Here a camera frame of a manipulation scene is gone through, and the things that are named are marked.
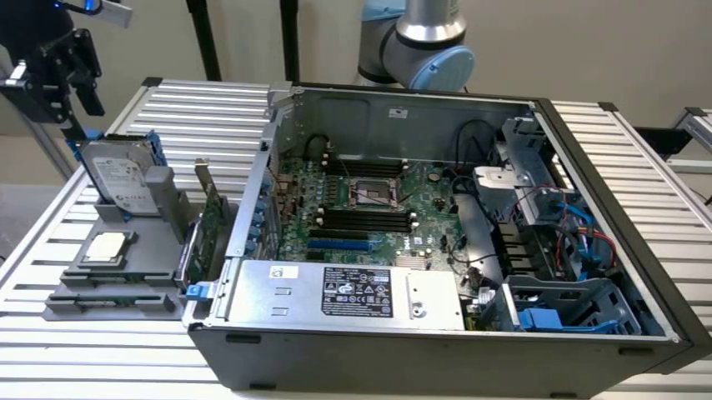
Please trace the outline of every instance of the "white wall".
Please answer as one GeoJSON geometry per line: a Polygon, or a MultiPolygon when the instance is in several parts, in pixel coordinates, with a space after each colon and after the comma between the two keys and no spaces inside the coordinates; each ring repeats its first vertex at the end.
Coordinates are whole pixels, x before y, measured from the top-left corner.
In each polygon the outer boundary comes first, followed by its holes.
{"type": "MultiPolygon", "coordinates": [[[[126,0],[129,31],[77,17],[91,29],[105,76],[107,128],[146,76],[202,79],[183,0],[126,0]]],[[[223,77],[284,79],[278,0],[210,0],[223,77]]],[[[710,0],[461,0],[477,55],[480,93],[611,101],[636,124],[670,125],[683,107],[712,106],[710,0]]],[[[362,0],[302,0],[305,81],[356,76],[362,0]]],[[[0,100],[0,134],[23,134],[0,100]]]]}

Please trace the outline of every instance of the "white sticker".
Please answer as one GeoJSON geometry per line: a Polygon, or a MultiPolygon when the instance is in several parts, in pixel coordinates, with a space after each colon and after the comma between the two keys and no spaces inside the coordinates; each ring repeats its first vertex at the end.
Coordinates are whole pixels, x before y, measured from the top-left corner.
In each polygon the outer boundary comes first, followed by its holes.
{"type": "Polygon", "coordinates": [[[126,158],[109,157],[97,157],[93,162],[117,205],[133,214],[158,214],[138,164],[126,158]]]}
{"type": "Polygon", "coordinates": [[[300,267],[297,265],[273,265],[270,267],[270,278],[297,279],[300,278],[300,267]]]}
{"type": "Polygon", "coordinates": [[[405,108],[392,108],[389,110],[389,118],[401,118],[405,119],[409,117],[409,110],[405,108]]]}

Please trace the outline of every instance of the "circuit board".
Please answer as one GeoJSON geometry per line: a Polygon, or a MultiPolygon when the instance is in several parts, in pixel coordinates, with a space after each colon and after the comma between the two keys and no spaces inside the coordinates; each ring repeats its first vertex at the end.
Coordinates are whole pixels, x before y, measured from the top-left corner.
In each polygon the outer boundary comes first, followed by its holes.
{"type": "Polygon", "coordinates": [[[280,259],[451,271],[443,237],[452,246],[461,237],[461,227],[441,174],[443,167],[417,162],[393,178],[358,177],[354,173],[338,176],[328,175],[321,165],[301,158],[282,160],[277,194],[284,222],[280,259]],[[386,188],[396,192],[386,193],[386,188]],[[321,208],[416,214],[417,226],[412,232],[368,232],[368,250],[316,252],[309,247],[310,232],[321,228],[321,208]],[[314,253],[318,260],[310,258],[314,253]]]}

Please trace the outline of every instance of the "motherboard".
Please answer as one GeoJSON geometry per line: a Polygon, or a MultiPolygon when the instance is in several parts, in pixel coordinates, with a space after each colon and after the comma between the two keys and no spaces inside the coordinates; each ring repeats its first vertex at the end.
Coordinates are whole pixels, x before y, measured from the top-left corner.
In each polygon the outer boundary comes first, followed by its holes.
{"type": "Polygon", "coordinates": [[[445,169],[427,162],[282,160],[280,259],[464,269],[449,264],[463,233],[445,169]]]}

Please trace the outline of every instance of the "black pole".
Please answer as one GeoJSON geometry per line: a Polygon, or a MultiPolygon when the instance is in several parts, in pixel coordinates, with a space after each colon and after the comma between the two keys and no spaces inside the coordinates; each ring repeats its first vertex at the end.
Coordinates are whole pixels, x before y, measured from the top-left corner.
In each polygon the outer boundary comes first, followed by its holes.
{"type": "Polygon", "coordinates": [[[282,16],[285,77],[292,82],[300,82],[300,31],[297,26],[300,0],[280,0],[280,13],[282,16]]]}
{"type": "Polygon", "coordinates": [[[205,75],[209,81],[222,81],[221,63],[215,50],[215,40],[213,38],[213,27],[210,26],[209,4],[206,0],[186,0],[189,12],[193,17],[193,25],[197,30],[198,47],[201,48],[201,58],[203,59],[205,75]]]}

